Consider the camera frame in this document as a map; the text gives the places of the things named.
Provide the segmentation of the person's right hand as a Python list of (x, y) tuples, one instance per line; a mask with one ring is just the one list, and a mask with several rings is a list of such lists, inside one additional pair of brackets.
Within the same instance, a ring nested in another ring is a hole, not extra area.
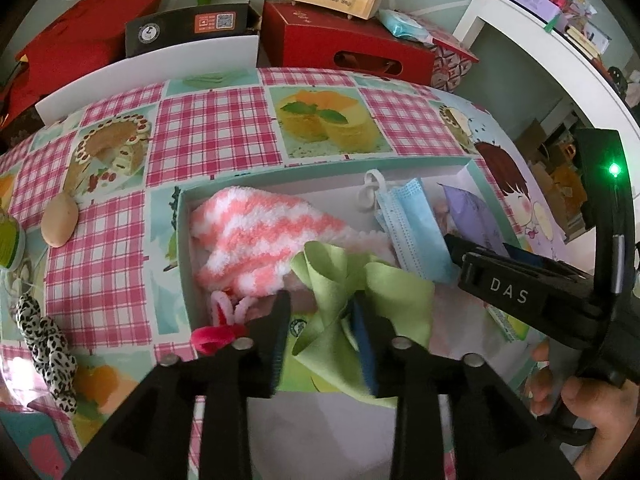
[[(532, 358), (536, 362), (549, 361), (548, 340), (538, 344)], [(551, 411), (552, 389), (553, 376), (548, 366), (529, 378), (525, 391), (534, 415)], [(572, 414), (596, 427), (592, 440), (574, 461), (574, 468), (581, 479), (600, 479), (638, 424), (639, 387), (629, 380), (622, 388), (616, 388), (606, 382), (572, 376), (564, 382), (561, 398)]]

